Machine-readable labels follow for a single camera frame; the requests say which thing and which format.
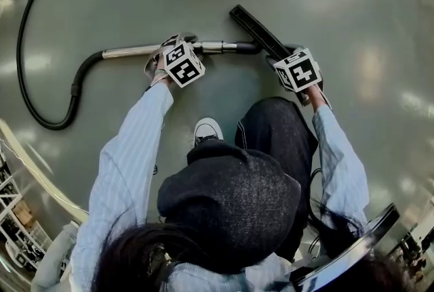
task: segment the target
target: black hair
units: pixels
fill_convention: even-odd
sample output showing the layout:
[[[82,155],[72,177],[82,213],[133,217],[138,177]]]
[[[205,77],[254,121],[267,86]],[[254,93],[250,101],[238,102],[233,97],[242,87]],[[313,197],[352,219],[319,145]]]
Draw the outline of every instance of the black hair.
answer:
[[[318,205],[321,217],[328,217],[332,227],[327,226],[312,213],[309,222],[318,232],[327,256],[331,259],[340,255],[355,243],[363,234],[362,225],[355,219],[335,213]],[[367,254],[344,274],[318,291],[394,291],[410,292],[414,290],[408,271],[379,251]]]
[[[360,237],[361,225],[325,207],[320,206],[320,210],[323,217],[329,217],[333,228],[316,217],[310,218],[310,225],[318,231],[327,255],[335,258]],[[218,265],[224,262],[216,264],[191,236],[185,234],[191,232],[191,229],[186,231],[173,224],[143,224],[125,230],[114,240],[108,235],[94,274],[92,292],[159,291],[178,262],[197,264],[218,272]],[[407,276],[395,262],[375,253],[366,255],[320,291],[350,288],[363,292],[410,292],[413,287]]]

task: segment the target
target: person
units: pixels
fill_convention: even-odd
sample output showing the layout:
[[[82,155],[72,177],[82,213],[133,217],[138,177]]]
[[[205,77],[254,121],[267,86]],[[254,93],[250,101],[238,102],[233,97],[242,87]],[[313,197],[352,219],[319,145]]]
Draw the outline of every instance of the person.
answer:
[[[284,98],[255,103],[238,123],[235,145],[215,120],[200,120],[187,166],[159,189],[164,223],[147,223],[163,117],[173,103],[161,60],[157,68],[155,85],[100,154],[90,216],[72,255],[73,290],[294,291],[290,262],[308,222],[329,258],[361,236],[365,171],[316,86],[307,95],[319,141]],[[309,180],[318,144],[323,195],[314,220]],[[367,255],[322,290],[341,287],[411,291],[380,255]]]
[[[70,284],[67,278],[60,278],[62,262],[71,254],[79,230],[78,224],[71,221],[54,239],[32,280],[31,292],[67,292]]]

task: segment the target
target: shoe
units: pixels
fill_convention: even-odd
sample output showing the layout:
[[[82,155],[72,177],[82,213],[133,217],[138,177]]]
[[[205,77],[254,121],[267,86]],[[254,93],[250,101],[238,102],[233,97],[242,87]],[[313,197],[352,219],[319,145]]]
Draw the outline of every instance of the shoe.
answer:
[[[76,227],[76,229],[80,229],[80,225],[77,222],[71,221],[70,224],[72,224],[74,227]]]
[[[196,124],[195,147],[210,139],[223,140],[223,133],[216,120],[206,117]]]

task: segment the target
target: light blue striped shirt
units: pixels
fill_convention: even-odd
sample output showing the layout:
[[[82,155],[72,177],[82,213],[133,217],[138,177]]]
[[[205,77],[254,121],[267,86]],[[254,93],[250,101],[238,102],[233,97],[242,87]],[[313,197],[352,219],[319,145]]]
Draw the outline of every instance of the light blue striped shirt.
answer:
[[[89,291],[101,244],[113,228],[119,234],[146,220],[149,190],[163,118],[173,104],[163,83],[147,91],[128,112],[119,133],[100,154],[98,177],[90,194],[89,219],[79,230],[73,250],[72,286]],[[330,210],[366,223],[363,208],[369,202],[363,165],[328,106],[313,117],[322,168],[322,202]],[[236,275],[221,275],[193,264],[179,264],[169,277],[167,291],[273,291],[288,282],[293,270],[275,254]],[[288,285],[281,291],[293,291]]]

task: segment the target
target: dark jeans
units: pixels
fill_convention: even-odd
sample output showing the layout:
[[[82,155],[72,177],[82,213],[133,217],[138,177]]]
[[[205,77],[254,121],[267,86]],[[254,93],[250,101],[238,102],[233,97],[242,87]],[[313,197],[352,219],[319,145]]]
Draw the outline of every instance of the dark jeans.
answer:
[[[238,123],[235,144],[265,152],[301,186],[300,203],[288,237],[276,254],[292,261],[307,226],[307,187],[318,141],[300,109],[283,98],[267,98],[250,108]]]
[[[233,270],[274,251],[292,260],[307,225],[317,140],[295,103],[268,98],[240,120],[235,145],[208,140],[192,149],[188,166],[161,186],[159,212],[194,228],[213,261]]]

